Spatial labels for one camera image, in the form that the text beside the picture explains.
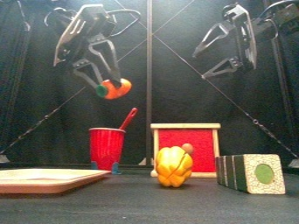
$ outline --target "toy fruit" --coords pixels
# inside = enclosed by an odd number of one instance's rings
[[[111,80],[105,80],[97,88],[98,95],[109,100],[117,99],[126,95],[133,87],[129,80],[121,79],[122,86],[117,88]]]
[[[193,175],[193,157],[179,146],[162,148],[157,154],[155,170],[163,186],[179,187]]]

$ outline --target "white tray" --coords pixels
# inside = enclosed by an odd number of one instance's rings
[[[102,179],[111,171],[18,169],[0,171],[0,193],[62,193]]]

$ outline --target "red cup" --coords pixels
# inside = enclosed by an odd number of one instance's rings
[[[91,162],[98,163],[99,170],[113,171],[114,163],[121,160],[126,131],[94,128],[89,132]]]

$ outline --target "black tabletop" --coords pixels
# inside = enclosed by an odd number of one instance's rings
[[[299,176],[286,194],[229,189],[215,178],[162,187],[150,172],[123,171],[59,194],[2,194],[2,223],[299,223]]]

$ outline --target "red board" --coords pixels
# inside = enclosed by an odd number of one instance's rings
[[[191,144],[194,147],[193,171],[215,172],[215,155],[211,129],[159,129],[159,149],[182,147]]]

